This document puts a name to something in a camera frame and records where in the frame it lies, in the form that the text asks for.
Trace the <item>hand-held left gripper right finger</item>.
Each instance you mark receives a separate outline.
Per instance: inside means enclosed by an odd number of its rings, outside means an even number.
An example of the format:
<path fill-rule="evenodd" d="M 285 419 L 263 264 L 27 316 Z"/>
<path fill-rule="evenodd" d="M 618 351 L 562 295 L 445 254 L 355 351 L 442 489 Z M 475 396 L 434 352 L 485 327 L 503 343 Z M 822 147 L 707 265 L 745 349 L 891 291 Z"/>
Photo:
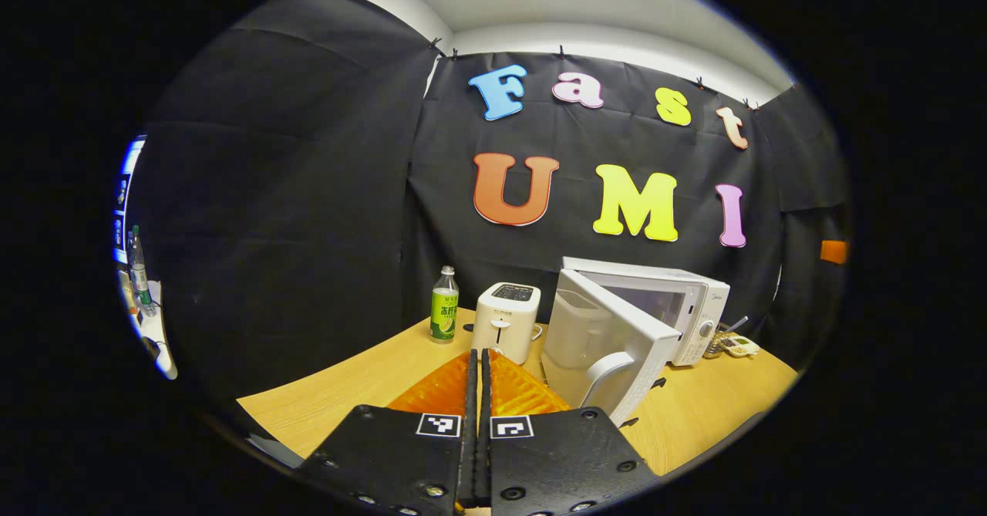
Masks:
<path fill-rule="evenodd" d="M 480 506 L 493 515 L 598 515 L 662 484 L 603 410 L 498 415 L 507 358 L 480 354 Z"/>

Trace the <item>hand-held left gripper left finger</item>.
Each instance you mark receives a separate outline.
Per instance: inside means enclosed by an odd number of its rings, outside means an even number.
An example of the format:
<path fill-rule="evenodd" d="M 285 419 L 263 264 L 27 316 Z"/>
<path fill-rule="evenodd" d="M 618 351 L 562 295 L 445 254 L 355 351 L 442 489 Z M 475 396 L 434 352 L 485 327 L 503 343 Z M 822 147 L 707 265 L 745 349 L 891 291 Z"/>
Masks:
<path fill-rule="evenodd" d="M 355 406 L 297 470 L 332 494 L 388 515 L 462 515 L 476 496 L 478 354 L 454 360 L 462 410 Z"/>

